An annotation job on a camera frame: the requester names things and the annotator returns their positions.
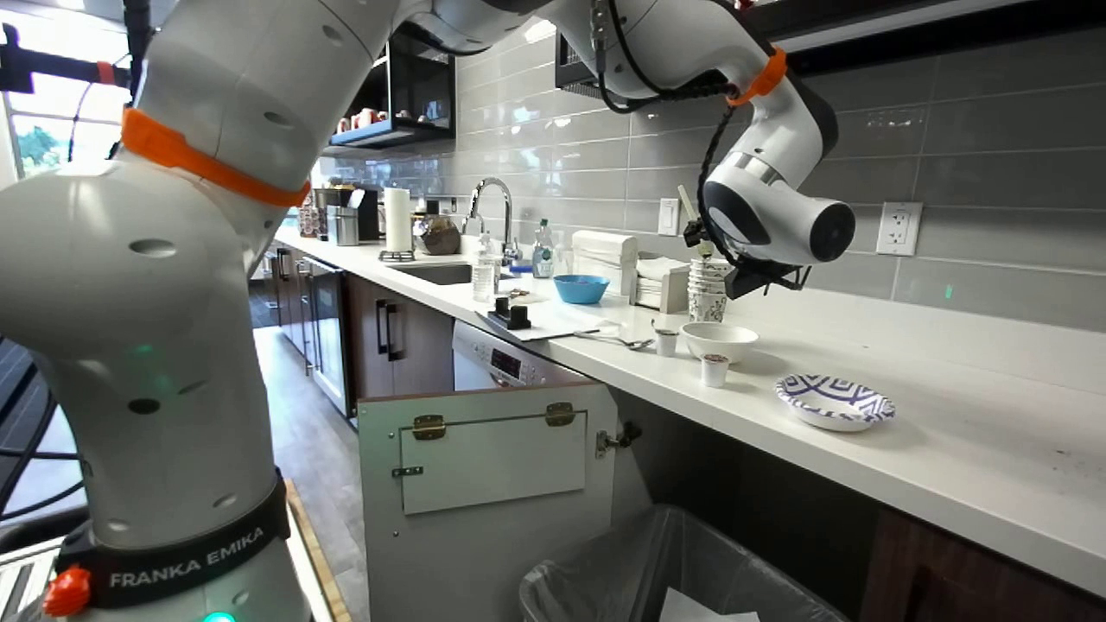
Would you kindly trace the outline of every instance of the decorative plate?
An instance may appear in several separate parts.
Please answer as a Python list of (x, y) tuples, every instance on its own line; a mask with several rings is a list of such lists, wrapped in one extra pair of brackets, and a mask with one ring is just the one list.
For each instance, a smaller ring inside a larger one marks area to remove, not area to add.
[(864, 431), (896, 417), (887, 399), (838, 376), (794, 373), (776, 385), (776, 395), (800, 423), (828, 431)]

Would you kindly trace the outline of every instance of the wall outlet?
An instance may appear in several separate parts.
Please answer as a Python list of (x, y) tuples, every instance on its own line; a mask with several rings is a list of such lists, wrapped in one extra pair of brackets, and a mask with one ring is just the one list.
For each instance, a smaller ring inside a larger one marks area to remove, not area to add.
[(656, 232), (679, 236), (679, 202), (677, 196), (660, 196)]
[(919, 202), (885, 202), (873, 236), (873, 253), (911, 256), (919, 249), (922, 205)]

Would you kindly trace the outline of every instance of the green light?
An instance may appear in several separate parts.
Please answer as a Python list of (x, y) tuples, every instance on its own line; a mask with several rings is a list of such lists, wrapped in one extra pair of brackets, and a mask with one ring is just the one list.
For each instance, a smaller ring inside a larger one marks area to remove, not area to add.
[(237, 622), (230, 611), (207, 611), (199, 622)]

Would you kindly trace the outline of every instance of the faucet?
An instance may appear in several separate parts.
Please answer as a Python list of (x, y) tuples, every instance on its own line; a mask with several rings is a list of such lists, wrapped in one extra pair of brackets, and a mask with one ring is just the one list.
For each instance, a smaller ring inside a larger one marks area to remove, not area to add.
[(468, 220), (478, 218), (478, 211), (479, 211), (479, 195), (483, 195), (488, 188), (498, 188), (498, 191), (504, 195), (504, 247), (500, 247), (500, 260), (508, 264), (508, 260), (511, 260), (511, 191), (508, 191), (504, 180), (483, 177), (483, 180), (478, 184), (474, 205), (468, 205)]

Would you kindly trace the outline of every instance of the kitchen counter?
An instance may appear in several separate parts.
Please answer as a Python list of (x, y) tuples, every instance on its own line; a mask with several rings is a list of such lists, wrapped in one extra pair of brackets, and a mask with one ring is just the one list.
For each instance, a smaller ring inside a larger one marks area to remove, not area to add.
[[(465, 282), (396, 274), (375, 260), (379, 247), (329, 247), (294, 227), (275, 241), (478, 321)], [(555, 311), (549, 282), (539, 287), (539, 306)], [(630, 353), (606, 335), (529, 350), (1106, 597), (1106, 335), (826, 290), (748, 295), (730, 301), (726, 321), (761, 332), (726, 388), (706, 388), (683, 353)], [(776, 401), (784, 373), (868, 385), (896, 406), (896, 423), (864, 435), (807, 429)]]

